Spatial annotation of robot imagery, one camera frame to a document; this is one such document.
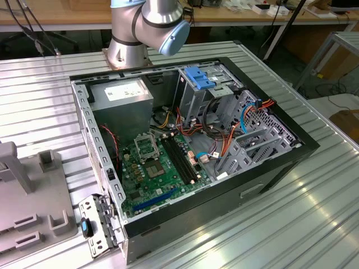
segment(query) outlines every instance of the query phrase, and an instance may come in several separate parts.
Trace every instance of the blue latch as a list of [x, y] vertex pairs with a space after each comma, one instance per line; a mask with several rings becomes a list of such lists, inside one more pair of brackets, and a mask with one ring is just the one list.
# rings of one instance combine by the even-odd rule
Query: blue latch
[[185, 72], [188, 77], [193, 81], [199, 90], [215, 87], [215, 83], [208, 80], [206, 74], [198, 67], [186, 67]]

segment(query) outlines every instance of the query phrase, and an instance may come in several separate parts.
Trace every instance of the desk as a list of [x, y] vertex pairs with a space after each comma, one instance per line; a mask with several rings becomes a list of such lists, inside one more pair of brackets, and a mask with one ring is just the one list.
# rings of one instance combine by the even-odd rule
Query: desk
[[[183, 6], [185, 0], [179, 0]], [[19, 8], [15, 0], [10, 0], [13, 9]], [[45, 31], [65, 31], [65, 30], [101, 30], [111, 29], [111, 11], [73, 11], [70, 9], [68, 0], [27, 0], [27, 4], [31, 7], [34, 15], [42, 24]], [[0, 7], [6, 8], [4, 1], [0, 1]], [[243, 10], [234, 13], [225, 7], [211, 8], [202, 7], [194, 8], [195, 24], [193, 27], [202, 26], [263, 26], [271, 25], [273, 17], [269, 15], [258, 15], [251, 10]], [[282, 34], [287, 21], [292, 16], [278, 16], [274, 25], [280, 28], [274, 37], [264, 59], [267, 59], [273, 50], [280, 35]], [[22, 24], [26, 24], [24, 18], [19, 17]], [[33, 20], [35, 31], [40, 31]], [[346, 31], [351, 31], [359, 21], [359, 13], [351, 12], [348, 17], [339, 15], [338, 18], [320, 19], [307, 11], [301, 11], [294, 25], [325, 25], [325, 24], [348, 24]], [[16, 25], [11, 15], [7, 12], [0, 11], [0, 32], [17, 32], [20, 28]]]
[[[320, 144], [275, 188], [175, 242], [131, 268], [357, 268], [359, 147], [248, 49], [234, 42], [185, 45], [173, 57], [149, 50], [156, 64], [208, 57], [230, 59], [272, 96]], [[53, 149], [62, 156], [70, 197], [77, 204], [99, 192], [77, 122], [68, 77], [109, 71], [103, 53], [0, 62], [0, 140], [18, 157]], [[31, 132], [24, 126], [31, 122]], [[125, 268], [119, 252], [91, 259], [78, 234], [8, 265], [10, 268]]]

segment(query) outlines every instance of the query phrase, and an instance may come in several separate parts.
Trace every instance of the black ram slot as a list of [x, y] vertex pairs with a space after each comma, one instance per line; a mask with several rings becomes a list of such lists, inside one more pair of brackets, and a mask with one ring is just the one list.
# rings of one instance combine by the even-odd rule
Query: black ram slot
[[185, 185], [191, 184], [191, 180], [196, 181], [197, 176], [193, 171], [191, 165], [184, 157], [180, 148], [173, 138], [161, 141], [164, 149], [166, 150], [169, 158], [171, 159], [174, 167], [177, 169], [182, 181]]

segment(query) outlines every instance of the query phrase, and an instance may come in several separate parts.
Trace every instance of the wooden table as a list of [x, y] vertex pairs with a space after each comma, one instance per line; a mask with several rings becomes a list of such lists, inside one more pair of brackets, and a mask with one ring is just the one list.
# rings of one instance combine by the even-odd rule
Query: wooden table
[[[183, 6], [188, 6], [185, 0], [179, 0]], [[10, 0], [13, 9], [18, 9], [15, 0]], [[36, 18], [42, 24], [45, 31], [61, 31], [61, 30], [100, 30], [111, 29], [111, 9], [107, 11], [73, 11], [70, 9], [68, 0], [27, 0], [27, 4], [33, 11]], [[0, 8], [6, 8], [4, 1], [0, 1]], [[266, 53], [264, 59], [267, 58], [292, 13], [288, 16], [278, 16], [274, 25], [280, 28]], [[192, 27], [203, 26], [261, 26], [271, 25], [273, 17], [268, 15], [258, 15], [251, 10], [243, 10], [234, 13], [224, 7], [211, 8], [202, 7], [194, 8], [195, 23]], [[26, 24], [23, 17], [19, 17], [22, 24]], [[34, 24], [34, 30], [39, 31], [39, 27]], [[339, 15], [338, 18], [320, 19], [307, 11], [301, 11], [294, 25], [335, 25], [338, 23], [346, 24], [345, 31], [351, 31], [359, 21], [359, 13], [351, 12], [348, 17]], [[17, 32], [21, 29], [16, 25], [11, 15], [6, 11], [0, 10], [0, 32]]]

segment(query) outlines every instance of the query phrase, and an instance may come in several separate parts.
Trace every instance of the motherboard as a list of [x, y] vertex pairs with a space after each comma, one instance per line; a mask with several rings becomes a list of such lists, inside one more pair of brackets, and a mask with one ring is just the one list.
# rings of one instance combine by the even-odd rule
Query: motherboard
[[200, 164], [191, 165], [191, 151], [183, 136], [178, 134], [167, 139], [154, 138], [158, 157], [146, 160], [140, 153], [151, 154], [154, 146], [140, 140], [120, 148], [123, 156], [122, 186], [126, 200], [122, 209], [127, 217], [136, 216], [147, 210], [195, 191], [211, 183]]

